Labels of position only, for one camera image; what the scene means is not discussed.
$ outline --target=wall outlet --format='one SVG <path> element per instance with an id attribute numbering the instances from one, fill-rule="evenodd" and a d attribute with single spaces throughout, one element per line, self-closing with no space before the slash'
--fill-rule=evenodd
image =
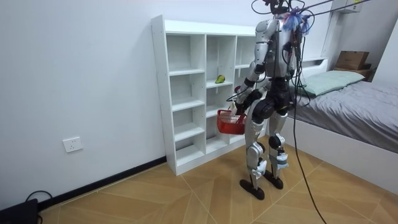
<path id="1" fill-rule="evenodd" d="M 62 142 L 67 152 L 83 149 L 83 144 L 81 143 L 80 137 L 63 140 Z"/>

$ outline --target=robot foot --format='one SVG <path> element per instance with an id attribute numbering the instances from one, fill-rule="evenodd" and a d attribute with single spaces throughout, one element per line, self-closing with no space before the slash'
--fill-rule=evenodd
<path id="1" fill-rule="evenodd" d="M 241 180 L 239 181 L 239 185 L 247 192 L 255 196 L 258 200 L 264 200 L 265 199 L 265 194 L 264 191 L 261 188 L 258 188 L 257 190 L 254 189 L 253 185 L 247 181 L 247 180 Z"/>
<path id="2" fill-rule="evenodd" d="M 284 188 L 284 183 L 283 181 L 278 177 L 278 179 L 274 178 L 274 175 L 272 175 L 271 172 L 266 170 L 266 173 L 264 174 L 264 177 L 272 183 L 277 189 L 282 190 Z"/>

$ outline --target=gray bedsheet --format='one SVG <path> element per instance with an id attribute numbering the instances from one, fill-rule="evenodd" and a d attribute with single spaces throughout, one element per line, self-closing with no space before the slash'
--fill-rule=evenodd
<path id="1" fill-rule="evenodd" d="M 398 153 L 398 88 L 358 82 L 307 103 L 302 97 L 297 119 Z"/>

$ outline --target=white wall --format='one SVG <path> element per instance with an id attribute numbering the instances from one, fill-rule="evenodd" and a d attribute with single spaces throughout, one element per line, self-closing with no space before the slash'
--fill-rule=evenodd
<path id="1" fill-rule="evenodd" d="M 370 52 L 366 62 L 376 68 L 397 18 L 397 0 L 369 1 L 363 4 L 360 13 L 340 15 L 338 26 L 341 28 L 337 32 L 341 32 L 341 35 L 338 35 L 338 44 L 332 52 L 332 67 L 342 50 L 357 50 Z"/>
<path id="2" fill-rule="evenodd" d="M 269 18 L 250 3 L 0 1 L 0 209 L 164 156 L 150 19 L 255 26 Z M 306 57 L 320 56 L 327 23 L 328 14 L 317 18 Z M 67 154 L 62 140 L 74 136 L 85 148 Z"/>
<path id="3" fill-rule="evenodd" d="M 373 83 L 382 85 L 398 85 L 398 72 L 396 69 L 398 51 L 398 22 L 392 31 L 379 68 L 374 76 Z"/>

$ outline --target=bed headboard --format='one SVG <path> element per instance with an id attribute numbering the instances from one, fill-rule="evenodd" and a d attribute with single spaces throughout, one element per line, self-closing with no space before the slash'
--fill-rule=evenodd
<path id="1" fill-rule="evenodd" d="M 312 75 L 327 72 L 328 69 L 328 58 L 308 58 L 303 59 L 303 77 L 308 78 Z"/>

